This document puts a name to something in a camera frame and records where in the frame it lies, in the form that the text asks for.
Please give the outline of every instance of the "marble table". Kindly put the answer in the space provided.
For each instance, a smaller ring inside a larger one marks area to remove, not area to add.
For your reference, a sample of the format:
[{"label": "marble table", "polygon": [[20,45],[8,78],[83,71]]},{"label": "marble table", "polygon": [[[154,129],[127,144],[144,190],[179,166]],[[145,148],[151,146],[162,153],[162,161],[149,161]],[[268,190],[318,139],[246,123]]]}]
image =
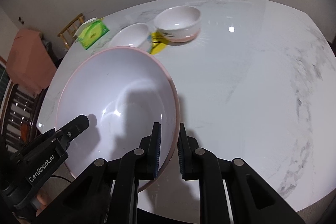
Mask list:
[{"label": "marble table", "polygon": [[[336,58],[308,15],[267,0],[157,0],[106,16],[110,31],[88,50],[72,45],[58,68],[38,118],[41,132],[55,127],[61,92],[81,63],[128,25],[154,31],[154,17],[177,5],[200,9],[201,33],[155,57],[176,85],[188,134],[218,158],[243,158],[296,211],[330,193]],[[198,181],[181,179],[177,153],[138,206],[199,222]]]}]

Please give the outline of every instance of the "orange cover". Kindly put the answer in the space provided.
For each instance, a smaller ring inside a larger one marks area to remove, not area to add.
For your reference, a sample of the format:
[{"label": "orange cover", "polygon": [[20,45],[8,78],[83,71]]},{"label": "orange cover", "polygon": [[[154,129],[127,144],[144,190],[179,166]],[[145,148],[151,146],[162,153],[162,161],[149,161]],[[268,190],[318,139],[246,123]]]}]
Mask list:
[{"label": "orange cover", "polygon": [[21,29],[10,50],[6,70],[14,84],[35,96],[46,89],[56,72],[40,38],[40,32]]}]

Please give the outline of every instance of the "pink-rimmed white bowl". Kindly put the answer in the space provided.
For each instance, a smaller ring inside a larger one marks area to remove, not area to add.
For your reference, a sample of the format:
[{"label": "pink-rimmed white bowl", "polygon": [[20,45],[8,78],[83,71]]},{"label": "pink-rimmed white bowl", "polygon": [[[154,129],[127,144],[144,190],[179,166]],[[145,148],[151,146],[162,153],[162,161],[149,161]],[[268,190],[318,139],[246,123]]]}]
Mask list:
[{"label": "pink-rimmed white bowl", "polygon": [[187,42],[201,30],[201,12],[192,6],[172,7],[155,17],[154,26],[171,42]]},{"label": "pink-rimmed white bowl", "polygon": [[[74,177],[98,158],[115,160],[138,148],[154,122],[161,123],[159,175],[173,155],[180,127],[176,88],[163,65],[138,48],[106,49],[76,69],[58,103],[56,130],[80,114],[90,124],[67,150]],[[139,189],[148,185],[140,181]]]}]

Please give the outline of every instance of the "screw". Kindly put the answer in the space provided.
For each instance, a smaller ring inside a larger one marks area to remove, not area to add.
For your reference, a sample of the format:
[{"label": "screw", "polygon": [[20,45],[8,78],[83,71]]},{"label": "screw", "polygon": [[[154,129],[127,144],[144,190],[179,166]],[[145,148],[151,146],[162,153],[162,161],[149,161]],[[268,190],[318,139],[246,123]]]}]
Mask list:
[{"label": "screw", "polygon": [[105,161],[103,159],[97,159],[94,161],[94,164],[98,167],[104,165],[104,163]]},{"label": "screw", "polygon": [[205,153],[205,151],[204,151],[204,149],[202,149],[202,148],[196,148],[196,149],[195,149],[195,153],[196,153],[197,155],[203,155],[203,154]]},{"label": "screw", "polygon": [[237,166],[242,166],[244,164],[244,161],[242,159],[235,159],[233,163]]},{"label": "screw", "polygon": [[133,151],[136,155],[142,155],[144,153],[144,150],[142,148],[137,148]]}]

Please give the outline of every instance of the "green tissue box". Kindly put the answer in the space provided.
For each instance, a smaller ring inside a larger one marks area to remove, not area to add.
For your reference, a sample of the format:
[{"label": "green tissue box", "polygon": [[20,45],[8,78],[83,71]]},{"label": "green tissue box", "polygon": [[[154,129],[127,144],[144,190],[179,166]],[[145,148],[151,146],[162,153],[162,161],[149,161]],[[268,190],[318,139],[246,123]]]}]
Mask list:
[{"label": "green tissue box", "polygon": [[87,50],[108,31],[109,29],[105,26],[105,24],[101,20],[97,20],[90,26],[87,26],[78,36],[77,40],[80,44],[82,44],[84,49]]}]

